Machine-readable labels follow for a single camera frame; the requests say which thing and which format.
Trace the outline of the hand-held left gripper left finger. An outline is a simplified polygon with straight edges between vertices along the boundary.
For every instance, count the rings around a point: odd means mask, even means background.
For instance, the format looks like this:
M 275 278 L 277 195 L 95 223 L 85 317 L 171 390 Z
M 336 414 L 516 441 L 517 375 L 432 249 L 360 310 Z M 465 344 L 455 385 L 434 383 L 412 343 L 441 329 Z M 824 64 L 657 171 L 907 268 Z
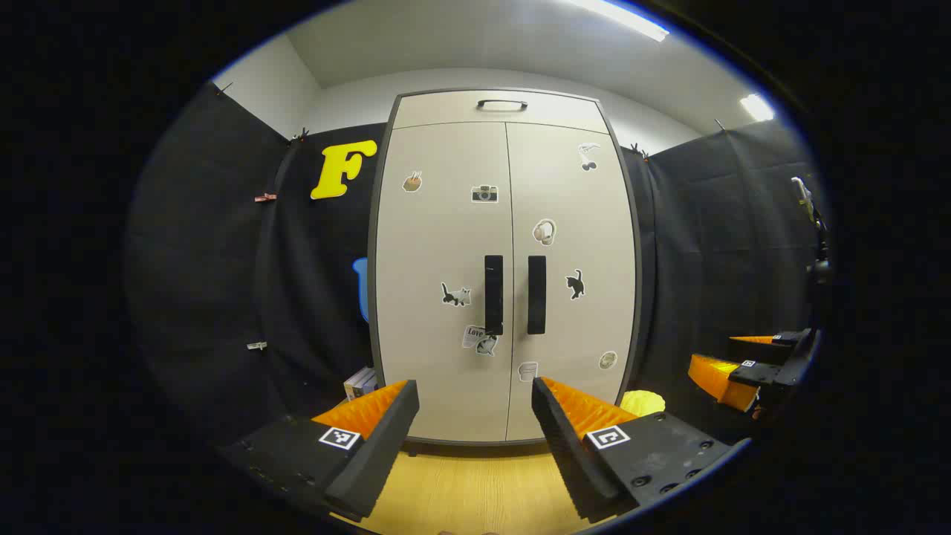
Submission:
M 320 415 L 286 415 L 220 448 L 268 493 L 312 513 L 371 515 L 419 410 L 400 380 Z

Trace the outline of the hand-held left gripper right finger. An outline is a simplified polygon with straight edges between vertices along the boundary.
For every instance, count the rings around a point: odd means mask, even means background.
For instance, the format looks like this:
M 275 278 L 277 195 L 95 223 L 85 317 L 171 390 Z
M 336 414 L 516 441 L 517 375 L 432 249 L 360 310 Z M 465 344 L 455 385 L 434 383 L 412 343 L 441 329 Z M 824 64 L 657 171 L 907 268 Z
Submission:
M 668 411 L 635 416 L 550 378 L 532 410 L 580 518 L 646 515 L 701 485 L 750 440 L 718 441 Z

